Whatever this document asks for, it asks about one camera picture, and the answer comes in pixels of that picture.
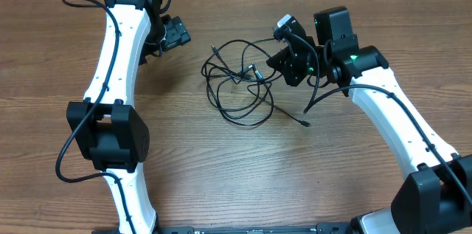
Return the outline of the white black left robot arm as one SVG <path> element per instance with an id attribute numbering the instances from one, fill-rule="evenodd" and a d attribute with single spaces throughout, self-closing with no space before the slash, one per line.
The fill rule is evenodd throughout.
<path id="1" fill-rule="evenodd" d="M 62 0 L 70 7 L 106 12 L 103 46 L 94 77 L 80 102 L 70 102 L 72 130 L 55 164 L 68 183 L 102 177 L 119 216 L 115 233 L 159 233 L 144 174 L 150 133 L 135 109 L 139 66 L 190 42 L 179 17 L 167 10 L 171 0 Z"/>

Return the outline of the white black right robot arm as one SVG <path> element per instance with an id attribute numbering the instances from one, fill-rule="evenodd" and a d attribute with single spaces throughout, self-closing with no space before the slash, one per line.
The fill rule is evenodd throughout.
<path id="1" fill-rule="evenodd" d="M 289 86 L 325 78 L 372 121 L 398 161 L 403 184 L 390 206 L 347 223 L 319 223 L 317 233 L 452 233 L 471 225 L 471 158 L 424 120 L 374 46 L 360 47 L 345 7 L 313 16 L 316 36 L 290 15 L 274 27 L 286 46 L 268 60 Z"/>

